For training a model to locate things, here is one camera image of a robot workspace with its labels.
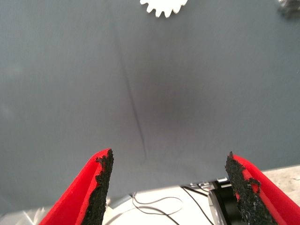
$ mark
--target white gear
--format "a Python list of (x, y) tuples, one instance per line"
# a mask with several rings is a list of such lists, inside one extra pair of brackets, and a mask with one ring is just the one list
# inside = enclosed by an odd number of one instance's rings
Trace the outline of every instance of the white gear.
[(155, 16), (159, 17), (162, 12), (165, 13), (165, 17), (168, 18), (172, 11), (177, 14), (188, 0), (140, 0), (140, 3), (148, 3), (147, 12), (150, 13), (153, 9), (156, 10)]

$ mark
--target metal object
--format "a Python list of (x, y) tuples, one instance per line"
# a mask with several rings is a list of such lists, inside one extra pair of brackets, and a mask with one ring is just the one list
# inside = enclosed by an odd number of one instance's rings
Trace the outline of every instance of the metal object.
[(300, 12), (300, 0), (276, 0), (279, 11), (284, 16)]

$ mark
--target gray fabric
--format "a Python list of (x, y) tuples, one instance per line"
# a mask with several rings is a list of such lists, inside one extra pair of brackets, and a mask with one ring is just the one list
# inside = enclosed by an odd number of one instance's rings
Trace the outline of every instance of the gray fabric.
[(0, 1), (0, 212), (51, 205), (97, 150), (109, 195), (300, 159), (300, 21), (274, 1)]

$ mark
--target wire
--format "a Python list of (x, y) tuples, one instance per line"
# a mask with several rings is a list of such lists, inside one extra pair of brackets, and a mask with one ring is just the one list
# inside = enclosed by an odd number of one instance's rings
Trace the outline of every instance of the wire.
[(197, 194), (200, 194), (200, 195), (203, 195), (203, 196), (207, 197), (207, 194), (204, 194), (204, 193), (202, 193), (202, 192), (200, 192), (200, 191), (196, 191), (196, 190), (194, 190), (194, 189), (192, 189), (192, 188), (190, 188), (190, 187), (187, 187), (187, 186), (181, 186), (181, 188), (185, 188), (185, 189), (187, 189), (187, 190), (189, 190), (189, 191), (192, 191), (192, 192), (195, 192), (195, 193), (197, 193)]
[(120, 216), (122, 216), (123, 214), (125, 214), (125, 213), (127, 213), (127, 212), (129, 212), (129, 211), (131, 211), (131, 210), (139, 210), (139, 211), (141, 211), (142, 213), (146, 213), (146, 212), (142, 211), (141, 209), (149, 209), (149, 210), (155, 210), (155, 211), (158, 211), (158, 212), (161, 213), (161, 214), (159, 214), (159, 215), (166, 216), (166, 217), (168, 217), (170, 220), (172, 220), (176, 225), (180, 225), (180, 224), (177, 223), (172, 217), (170, 217), (168, 214), (166, 214), (166, 213), (163, 212), (162, 210), (156, 209), (156, 208), (154, 208), (154, 207), (149, 207), (149, 206), (136, 206), (136, 205), (134, 205), (134, 206), (135, 206), (135, 208), (129, 209), (129, 210), (125, 211), (125, 212), (119, 213), (118, 215), (114, 216), (114, 217), (111, 218), (105, 225), (110, 225), (110, 224), (111, 224), (113, 221), (115, 221), (117, 218), (119, 218)]
[(178, 199), (179, 201), (181, 201), (182, 203), (182, 200), (180, 198), (177, 198), (177, 197), (164, 197), (164, 198), (161, 198), (161, 199), (158, 199), (158, 200), (155, 200), (155, 201), (152, 201), (152, 202), (139, 202), (137, 199), (136, 199), (136, 194), (137, 192), (133, 193), (133, 198), (135, 199), (135, 201), (141, 205), (149, 205), (149, 204), (153, 204), (153, 203), (157, 203), (157, 202), (160, 202), (164, 199), (169, 199), (169, 198), (172, 198), (172, 199)]
[(198, 186), (202, 191), (204, 191), (204, 192), (206, 192), (206, 193), (209, 193), (209, 191), (204, 190), (204, 189), (202, 188), (202, 186), (200, 186), (199, 184), (197, 184), (197, 186)]
[(194, 200), (194, 202), (198, 205), (198, 207), (199, 207), (199, 209), (202, 211), (202, 213), (203, 213), (203, 215), (207, 218), (207, 220), (210, 222), (210, 224), (211, 225), (214, 225), (212, 222), (211, 222), (211, 220), (207, 217), (207, 215), (205, 214), (205, 212), (203, 211), (203, 209), (201, 208), (201, 206), (198, 204), (198, 202), (192, 197), (192, 195), (186, 190), (186, 189), (188, 189), (188, 190), (193, 190), (193, 189), (191, 189), (191, 188), (189, 188), (189, 187), (181, 187), (193, 200)]
[[(139, 203), (139, 204), (147, 205), (147, 204), (152, 204), (152, 203), (160, 202), (160, 201), (162, 201), (162, 200), (164, 200), (164, 199), (175, 198), (175, 199), (178, 199), (179, 201), (181, 201), (181, 203), (182, 203), (182, 200), (179, 199), (179, 198), (176, 198), (176, 197), (165, 197), (165, 198), (161, 198), (161, 199), (155, 200), (155, 201), (150, 202), (150, 203), (143, 203), (143, 202), (138, 202), (138, 201), (136, 200), (135, 196), (136, 196), (136, 192), (132, 194), (132, 204), (133, 204), (135, 207), (138, 207), (138, 206), (135, 205), (135, 203), (134, 203), (133, 200), (135, 200), (135, 201), (136, 201), (137, 203)], [(161, 215), (161, 216), (168, 215), (168, 216), (169, 216), (169, 215), (172, 215), (172, 214), (174, 214), (174, 213), (176, 213), (176, 212), (179, 212), (180, 210), (182, 210), (182, 207), (181, 207), (179, 210), (174, 211), (174, 212), (172, 212), (172, 213), (168, 213), (168, 214), (166, 214), (166, 213), (161, 214), (161, 213), (154, 213), (154, 212), (145, 212), (145, 211), (142, 211), (142, 210), (140, 210), (140, 211), (143, 212), (143, 213), (145, 213), (145, 214), (149, 214), (149, 215)]]

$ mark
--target gear teeth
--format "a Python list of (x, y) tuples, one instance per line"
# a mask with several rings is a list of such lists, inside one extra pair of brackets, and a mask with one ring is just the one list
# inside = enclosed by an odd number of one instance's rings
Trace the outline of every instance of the gear teeth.
[(160, 9), (156, 9), (156, 12), (155, 12), (155, 16), (158, 18), (160, 17), (162, 11)]
[(172, 13), (172, 9), (171, 9), (171, 8), (165, 10), (165, 17), (166, 17), (166, 18), (169, 18), (170, 15), (171, 15), (171, 13)]
[(181, 9), (181, 6), (178, 5), (178, 6), (176, 6), (176, 7), (173, 9), (173, 12), (174, 12), (175, 14), (177, 14), (177, 13), (179, 13), (180, 9)]
[(177, 14), (181, 6), (184, 6), (188, 0), (140, 0), (140, 4), (148, 3), (147, 12), (150, 13), (155, 9), (155, 16), (160, 17), (164, 12), (165, 17), (169, 18), (172, 11)]
[(150, 13), (150, 12), (152, 12), (152, 10), (153, 10), (153, 7), (149, 4), (147, 7), (147, 12)]

